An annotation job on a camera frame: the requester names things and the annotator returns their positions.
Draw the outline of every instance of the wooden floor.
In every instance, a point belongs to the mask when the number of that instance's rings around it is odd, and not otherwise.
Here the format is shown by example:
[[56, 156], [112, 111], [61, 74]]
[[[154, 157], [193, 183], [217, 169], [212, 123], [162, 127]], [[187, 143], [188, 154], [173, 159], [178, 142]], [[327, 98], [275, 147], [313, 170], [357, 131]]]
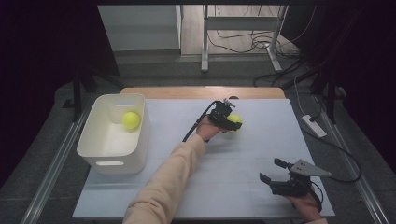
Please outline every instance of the wooden floor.
[[[181, 32], [181, 54], [192, 55], [201, 54], [204, 33], [204, 7], [203, 6], [184, 6], [184, 18]], [[209, 16], [277, 16], [279, 6], [209, 6]], [[235, 51], [247, 51], [252, 49], [252, 38], [257, 37], [258, 41], [271, 41], [272, 32], [270, 31], [208, 31], [211, 42], [209, 42], [209, 54], [235, 54]], [[238, 37], [229, 37], [233, 35], [243, 35]], [[278, 37], [279, 44], [282, 45], [282, 51], [295, 52], [295, 48], [289, 40]], [[249, 53], [266, 53], [265, 49], [254, 49]]]

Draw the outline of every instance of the human hand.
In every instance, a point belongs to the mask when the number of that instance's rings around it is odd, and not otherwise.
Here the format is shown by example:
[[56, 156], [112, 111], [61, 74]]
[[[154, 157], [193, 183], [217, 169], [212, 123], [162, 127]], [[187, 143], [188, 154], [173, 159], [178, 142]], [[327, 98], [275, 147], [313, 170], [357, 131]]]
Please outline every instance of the human hand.
[[292, 196], [284, 196], [289, 199], [297, 210], [302, 215], [305, 222], [316, 221], [322, 219], [320, 212], [318, 210], [318, 204], [315, 201], [314, 196], [310, 193], [306, 194], [302, 197], [292, 197]]
[[220, 127], [214, 125], [208, 116], [204, 116], [201, 122], [198, 124], [196, 133], [204, 139], [204, 141], [208, 141], [212, 137], [214, 137], [217, 133], [224, 132], [227, 133], [228, 130], [221, 129]]

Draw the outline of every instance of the gray floor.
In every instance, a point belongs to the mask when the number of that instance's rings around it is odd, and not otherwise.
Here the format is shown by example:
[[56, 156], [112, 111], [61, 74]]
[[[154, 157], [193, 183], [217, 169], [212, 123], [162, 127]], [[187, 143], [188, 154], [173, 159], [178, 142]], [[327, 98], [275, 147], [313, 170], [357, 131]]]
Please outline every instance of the gray floor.
[[[284, 67], [291, 65], [294, 60], [281, 60]], [[113, 77], [127, 87], [148, 86], [242, 86], [252, 87], [253, 78], [261, 75], [273, 74], [272, 65], [265, 54], [247, 57], [223, 57], [212, 55], [210, 57], [209, 72], [200, 72], [200, 57], [177, 57], [161, 56], [150, 59], [136, 59], [134, 56], [124, 55], [118, 57], [121, 75]], [[279, 82], [293, 80], [302, 74], [307, 66], [301, 66], [296, 72], [283, 76]], [[96, 93], [83, 92], [84, 99], [93, 95], [97, 97], [105, 93], [118, 93], [120, 87], [94, 77], [98, 85]], [[270, 86], [274, 77], [267, 77], [267, 81], [261, 79], [258, 86]], [[314, 96], [309, 92], [309, 86], [313, 77], [299, 83], [297, 90], [292, 87], [285, 90], [290, 99], [294, 112], [301, 122], [301, 128], [308, 130], [300, 120], [303, 112], [316, 115], [319, 106]], [[54, 155], [62, 144], [64, 137], [71, 125], [73, 108], [64, 108], [64, 102], [72, 99], [72, 85], [67, 84], [55, 94], [56, 102], [41, 132], [29, 148], [25, 157], [16, 168], [8, 182], [0, 189], [0, 220], [2, 223], [19, 223], [35, 196]], [[383, 211], [389, 219], [389, 223], [396, 222], [396, 176], [384, 163], [382, 157], [353, 122], [351, 117], [342, 106], [342, 100], [335, 104], [337, 129], [346, 142], [347, 148], [358, 159], [363, 170], [364, 179], [375, 194]], [[326, 119], [318, 119], [318, 123], [325, 131], [329, 131], [325, 125]], [[332, 172], [340, 178], [350, 178], [347, 167], [341, 158], [341, 153], [318, 139], [304, 133], [305, 141], [311, 151], [316, 164]], [[333, 142], [331, 136], [324, 140]], [[38, 223], [94, 223], [93, 221], [78, 220], [71, 218], [74, 207], [81, 193], [88, 164], [76, 152], [77, 142], [71, 148], [62, 171], [47, 200], [46, 206], [41, 212]], [[341, 184], [330, 179], [323, 178], [323, 183], [330, 196], [336, 217], [330, 217], [329, 223], [375, 223], [367, 207], [367, 203], [361, 197], [356, 184]], [[265, 220], [266, 223], [299, 223], [300, 220]], [[261, 220], [235, 220], [232, 223], [262, 223]], [[120, 223], [119, 221], [101, 220], [98, 223]], [[189, 223], [225, 223], [224, 221], [189, 221]]]

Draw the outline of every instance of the white wall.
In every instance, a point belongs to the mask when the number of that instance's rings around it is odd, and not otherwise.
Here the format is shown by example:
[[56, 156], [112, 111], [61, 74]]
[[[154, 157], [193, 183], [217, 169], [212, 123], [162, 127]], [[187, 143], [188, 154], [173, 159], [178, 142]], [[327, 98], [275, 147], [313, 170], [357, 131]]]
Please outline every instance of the white wall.
[[113, 51], [180, 49], [180, 6], [99, 6]]

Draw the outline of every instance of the yellow ball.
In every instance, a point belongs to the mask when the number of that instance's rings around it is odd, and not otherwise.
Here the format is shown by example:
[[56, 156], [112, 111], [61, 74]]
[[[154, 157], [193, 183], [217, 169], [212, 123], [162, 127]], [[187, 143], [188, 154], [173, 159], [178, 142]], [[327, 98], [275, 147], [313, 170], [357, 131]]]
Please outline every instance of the yellow ball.
[[140, 124], [140, 117], [135, 112], [127, 112], [122, 116], [122, 124], [126, 129], [134, 129]]
[[227, 120], [230, 120], [234, 123], [238, 122], [238, 123], [242, 123], [242, 118], [239, 117], [239, 115], [236, 114], [231, 114], [227, 117]]

